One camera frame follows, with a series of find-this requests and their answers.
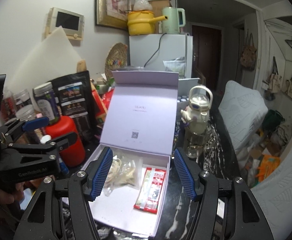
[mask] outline white fridge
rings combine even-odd
[[[159,47],[162,34],[129,36],[130,65],[143,67]],[[185,57],[185,78],[191,78],[193,36],[165,34],[158,52],[146,64],[145,70],[165,71],[163,61]]]

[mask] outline green electric kettle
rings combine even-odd
[[[186,24],[185,10],[183,8],[165,7],[162,10],[162,15],[168,20],[162,21],[162,32],[167,34],[179,34],[180,27]]]

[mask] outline black pouch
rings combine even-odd
[[[50,82],[62,115],[74,120],[83,143],[94,139],[97,129],[96,102],[92,96],[89,71],[62,76]]]

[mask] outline metal bolt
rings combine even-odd
[[[52,181],[51,177],[44,178],[44,183],[50,183]]]
[[[83,177],[83,176],[85,176],[86,175],[86,172],[84,172],[84,171],[79,171],[79,172],[77,172],[77,176],[78,177]]]
[[[236,177],[235,181],[239,184],[244,182],[244,180],[241,177]]]
[[[203,177],[208,177],[210,174],[209,174],[208,171],[202,171],[202,172],[200,173],[200,175],[202,175]]]

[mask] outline quilted fabric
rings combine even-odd
[[[292,231],[292,148],[279,167],[251,189],[275,240],[286,239]]]
[[[233,148],[238,153],[261,126],[268,108],[257,90],[228,81],[219,112],[229,132]]]

